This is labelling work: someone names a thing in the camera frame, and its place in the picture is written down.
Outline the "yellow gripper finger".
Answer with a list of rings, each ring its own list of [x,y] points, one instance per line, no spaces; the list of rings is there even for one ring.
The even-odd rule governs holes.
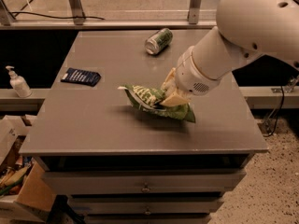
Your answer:
[[[188,93],[180,90],[173,91],[166,99],[160,102],[160,105],[173,107],[178,105],[186,105],[191,100]]]
[[[166,92],[173,92],[176,89],[175,73],[176,69],[172,68],[161,86],[162,90]]]

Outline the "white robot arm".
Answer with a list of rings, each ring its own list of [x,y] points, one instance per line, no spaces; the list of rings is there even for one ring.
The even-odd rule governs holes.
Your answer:
[[[165,79],[164,106],[184,105],[227,73],[268,55],[299,64],[299,5],[293,0],[220,0],[216,26],[189,47]]]

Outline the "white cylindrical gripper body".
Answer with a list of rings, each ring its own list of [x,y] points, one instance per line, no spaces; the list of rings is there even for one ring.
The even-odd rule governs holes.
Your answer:
[[[190,46],[179,58],[175,71],[175,83],[179,90],[192,95],[205,95],[220,85],[217,79],[205,77],[192,58]]]

